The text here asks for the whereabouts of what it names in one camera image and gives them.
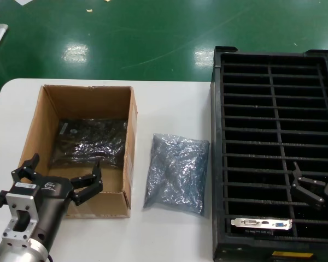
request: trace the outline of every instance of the cardboard box flap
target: cardboard box flap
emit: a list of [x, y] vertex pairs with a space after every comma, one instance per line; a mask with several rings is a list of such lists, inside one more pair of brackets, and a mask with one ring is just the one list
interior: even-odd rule
[[124, 187], [125, 197], [129, 207], [131, 207], [131, 188], [133, 181], [133, 164], [135, 154], [135, 141], [137, 129], [137, 107], [134, 98], [134, 91], [131, 88], [130, 108], [128, 112], [126, 147], [124, 155]]
[[130, 87], [44, 86], [60, 119], [128, 119]]

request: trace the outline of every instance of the plastic bag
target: plastic bag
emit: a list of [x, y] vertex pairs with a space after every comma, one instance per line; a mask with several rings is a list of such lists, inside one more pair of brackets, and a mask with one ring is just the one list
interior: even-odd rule
[[51, 165], [91, 163], [124, 166], [126, 120], [61, 120]]
[[161, 203], [204, 216], [207, 140], [154, 134], [144, 208]]

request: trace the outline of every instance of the metal bracket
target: metal bracket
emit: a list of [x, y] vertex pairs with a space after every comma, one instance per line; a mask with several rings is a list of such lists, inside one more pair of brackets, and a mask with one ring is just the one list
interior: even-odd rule
[[[12, 218], [3, 233], [2, 239], [6, 244], [10, 243], [13, 246], [21, 246], [29, 240], [39, 221], [34, 197], [29, 195], [17, 195], [8, 193], [6, 195], [6, 200], [10, 208]], [[30, 221], [26, 229], [22, 232], [14, 230], [17, 222], [20, 219], [19, 211], [27, 212], [30, 216]]]

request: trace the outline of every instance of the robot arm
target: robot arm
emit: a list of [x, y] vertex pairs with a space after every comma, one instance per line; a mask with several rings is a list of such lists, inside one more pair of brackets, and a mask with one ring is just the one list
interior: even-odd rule
[[[42, 262], [47, 258], [52, 262], [49, 252], [70, 202], [81, 205], [103, 189], [99, 162], [92, 174], [71, 180], [42, 176], [34, 171], [38, 162], [38, 154], [25, 161], [11, 173], [14, 184], [10, 191], [0, 191], [0, 207], [8, 205], [11, 211], [0, 244], [0, 262]], [[22, 178], [32, 183], [22, 183]]]

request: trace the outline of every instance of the grid divider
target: grid divider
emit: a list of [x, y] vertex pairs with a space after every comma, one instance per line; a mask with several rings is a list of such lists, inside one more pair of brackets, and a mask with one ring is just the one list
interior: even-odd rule
[[[272, 105], [277, 107], [276, 95], [274, 93], [274, 87], [273, 87], [273, 77], [272, 77], [271, 67], [267, 67], [267, 68], [268, 68], [268, 76], [270, 77]], [[279, 115], [278, 115], [278, 109], [277, 108], [274, 109], [274, 116], [275, 116], [275, 119], [276, 119], [277, 131], [279, 131], [279, 132], [277, 132], [277, 140], [278, 140], [278, 143], [281, 144], [279, 146], [279, 148], [280, 148], [280, 154], [282, 156], [283, 170], [285, 171], [285, 174], [284, 174], [285, 184], [286, 184], [287, 187], [290, 187], [288, 170], [287, 170], [286, 161], [285, 161], [284, 146], [282, 145], [282, 136], [281, 136], [281, 133], [280, 133], [281, 126], [280, 126], [280, 121], [279, 121]], [[287, 196], [288, 202], [292, 202], [291, 195], [290, 195], [290, 188], [286, 189], [286, 196]], [[294, 208], [292, 206], [289, 206], [289, 213], [290, 213], [290, 218], [292, 220], [294, 220], [295, 215], [294, 215]], [[293, 232], [293, 236], [297, 237], [296, 224], [293, 224], [292, 232]]]
[[[218, 69], [224, 207], [216, 210], [224, 212], [225, 232], [243, 232], [231, 225], [233, 218], [288, 218], [288, 232], [254, 237], [322, 241], [307, 225], [328, 227], [328, 218], [290, 193], [293, 162], [303, 176], [328, 181], [328, 87], [321, 65], [221, 59]], [[328, 233], [323, 239], [328, 242]]]

